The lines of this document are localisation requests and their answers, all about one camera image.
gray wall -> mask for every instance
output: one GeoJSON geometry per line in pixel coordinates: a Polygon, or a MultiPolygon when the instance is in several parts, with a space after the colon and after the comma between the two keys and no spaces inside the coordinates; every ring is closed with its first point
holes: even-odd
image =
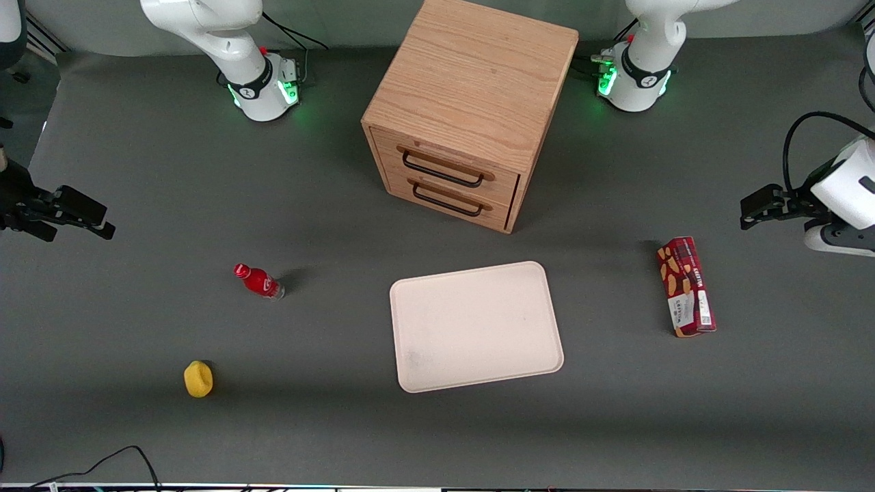
{"type": "MultiPolygon", "coordinates": [[[[631,16],[621,0],[475,0],[479,4],[567,25],[581,39],[611,37],[631,16]]],[[[277,21],[329,46],[396,46],[422,0],[264,0],[277,21]]],[[[818,32],[844,24],[865,0],[741,0],[688,15],[691,37],[773,36],[818,32]]],[[[28,10],[73,49],[122,56],[196,53],[154,28],[138,0],[28,0],[28,10]]],[[[249,29],[259,44],[289,44],[262,21],[249,29]]]]}

red box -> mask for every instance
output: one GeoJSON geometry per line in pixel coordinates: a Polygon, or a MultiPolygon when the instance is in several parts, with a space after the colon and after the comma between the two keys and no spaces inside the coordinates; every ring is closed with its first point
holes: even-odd
{"type": "Polygon", "coordinates": [[[676,237],[656,255],[675,335],[686,338],[716,331],[693,238],[676,237]]]}

gray table surface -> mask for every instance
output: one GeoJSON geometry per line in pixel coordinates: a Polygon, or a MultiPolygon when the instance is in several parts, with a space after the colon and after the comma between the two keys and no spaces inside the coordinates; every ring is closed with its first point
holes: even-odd
{"type": "MultiPolygon", "coordinates": [[[[3,479],[138,444],[168,482],[871,490],[875,262],[807,250],[802,221],[738,225],[797,116],[872,121],[862,51],[858,29],[691,40],[639,115],[572,74],[510,236],[383,190],[359,118],[393,50],[312,53],[302,104],[264,124],[206,57],[70,56],[31,171],[118,232],[0,238],[3,479]],[[715,334],[670,333],[654,244],[676,235],[715,334]],[[522,260],[548,272],[564,367],[402,391],[392,283],[522,260]],[[237,262],[287,298],[247,294],[237,262]],[[183,388],[194,359],[209,398],[183,388]]],[[[806,123],[796,179],[853,137],[806,123]]],[[[132,455],[89,480],[147,477],[132,455]]]]}

green led light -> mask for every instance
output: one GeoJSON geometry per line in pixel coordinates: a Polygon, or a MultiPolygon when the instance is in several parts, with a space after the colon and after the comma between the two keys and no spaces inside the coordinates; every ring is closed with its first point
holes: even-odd
{"type": "Polygon", "coordinates": [[[617,68],[610,67],[610,69],[601,76],[601,80],[598,81],[598,91],[605,96],[611,94],[613,83],[616,80],[617,68]]]}
{"type": "Polygon", "coordinates": [[[671,70],[669,70],[668,73],[665,74],[665,81],[662,83],[662,88],[659,89],[659,95],[665,94],[665,89],[666,89],[666,87],[669,86],[669,79],[670,78],[671,78],[671,70]]]}
{"type": "Polygon", "coordinates": [[[285,101],[292,104],[298,102],[298,86],[294,82],[276,81],[276,86],[283,93],[285,101]]]}
{"type": "Polygon", "coordinates": [[[234,93],[234,90],[231,88],[231,84],[227,85],[227,90],[231,93],[231,97],[234,98],[234,105],[240,108],[240,101],[237,101],[237,94],[234,93]]]}

bottle cap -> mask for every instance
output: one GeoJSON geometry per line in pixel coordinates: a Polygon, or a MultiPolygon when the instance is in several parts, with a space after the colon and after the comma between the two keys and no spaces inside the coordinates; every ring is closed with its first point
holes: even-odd
{"type": "Polygon", "coordinates": [[[234,267],[234,274],[239,278],[246,278],[252,273],[252,269],[245,264],[237,264],[234,267]]]}

